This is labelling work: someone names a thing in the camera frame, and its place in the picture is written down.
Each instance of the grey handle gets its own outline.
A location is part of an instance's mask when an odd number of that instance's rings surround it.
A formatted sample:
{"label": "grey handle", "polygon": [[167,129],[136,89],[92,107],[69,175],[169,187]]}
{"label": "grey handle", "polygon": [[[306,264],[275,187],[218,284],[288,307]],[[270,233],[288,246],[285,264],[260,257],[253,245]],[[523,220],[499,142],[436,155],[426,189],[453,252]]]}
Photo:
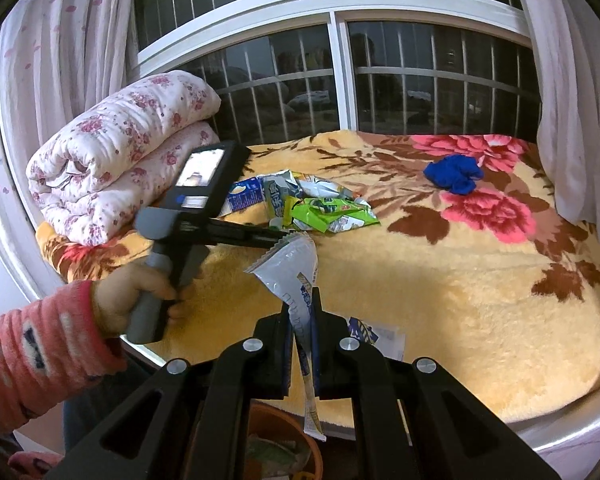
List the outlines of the grey handle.
{"label": "grey handle", "polygon": [[[159,269],[169,275],[173,269],[170,257],[166,254],[150,253],[145,265]],[[150,292],[140,293],[136,306],[129,316],[126,328],[126,338],[130,343],[143,345],[162,339],[166,324],[166,310],[162,308],[163,301]]]}

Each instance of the crumpled snack wrapper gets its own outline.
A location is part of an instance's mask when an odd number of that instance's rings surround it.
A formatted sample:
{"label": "crumpled snack wrapper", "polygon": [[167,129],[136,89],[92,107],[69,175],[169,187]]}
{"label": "crumpled snack wrapper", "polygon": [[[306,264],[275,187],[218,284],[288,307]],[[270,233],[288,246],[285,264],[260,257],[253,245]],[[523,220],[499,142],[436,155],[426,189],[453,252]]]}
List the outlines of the crumpled snack wrapper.
{"label": "crumpled snack wrapper", "polygon": [[304,381],[304,432],[325,441],[327,437],[322,431],[315,402],[311,364],[312,291],[317,271],[314,241],[307,234],[293,233],[282,238],[244,272],[255,274],[289,308]]}

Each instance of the metal screw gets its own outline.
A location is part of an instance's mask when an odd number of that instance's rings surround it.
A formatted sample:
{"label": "metal screw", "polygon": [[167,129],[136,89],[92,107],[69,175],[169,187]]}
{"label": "metal screw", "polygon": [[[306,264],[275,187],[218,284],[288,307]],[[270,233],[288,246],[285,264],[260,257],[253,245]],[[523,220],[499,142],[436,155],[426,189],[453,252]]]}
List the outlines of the metal screw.
{"label": "metal screw", "polygon": [[187,369],[187,362],[184,359],[174,359],[167,364],[167,371],[171,375],[183,373]]}
{"label": "metal screw", "polygon": [[436,368],[438,368],[438,366],[436,365],[436,362],[433,359],[425,357],[423,359],[418,359],[418,362],[416,363],[416,368],[420,370],[423,374],[432,374],[436,371]]}
{"label": "metal screw", "polygon": [[357,350],[360,347],[360,341],[354,337],[344,337],[340,340],[340,348],[347,351]]}
{"label": "metal screw", "polygon": [[251,339],[247,339],[244,343],[242,343],[242,348],[244,348],[247,352],[257,352],[264,346],[264,343],[255,337]]}

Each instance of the sleeve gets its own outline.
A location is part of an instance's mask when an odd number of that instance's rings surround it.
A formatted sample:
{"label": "sleeve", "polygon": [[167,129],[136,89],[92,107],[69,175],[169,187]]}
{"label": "sleeve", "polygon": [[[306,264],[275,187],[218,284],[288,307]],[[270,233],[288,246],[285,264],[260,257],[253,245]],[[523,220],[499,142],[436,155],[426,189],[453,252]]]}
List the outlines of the sleeve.
{"label": "sleeve", "polygon": [[91,282],[73,282],[0,316],[0,434],[126,367],[119,339],[104,340]]}

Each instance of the green wrapper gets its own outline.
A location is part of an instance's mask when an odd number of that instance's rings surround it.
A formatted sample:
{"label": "green wrapper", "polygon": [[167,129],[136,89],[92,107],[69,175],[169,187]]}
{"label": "green wrapper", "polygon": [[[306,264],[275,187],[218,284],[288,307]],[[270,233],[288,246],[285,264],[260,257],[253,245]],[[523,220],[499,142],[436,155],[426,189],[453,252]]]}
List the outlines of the green wrapper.
{"label": "green wrapper", "polygon": [[294,202],[290,210],[291,218],[321,233],[339,233],[379,223],[369,204],[361,198],[355,201],[344,198],[305,198]]}

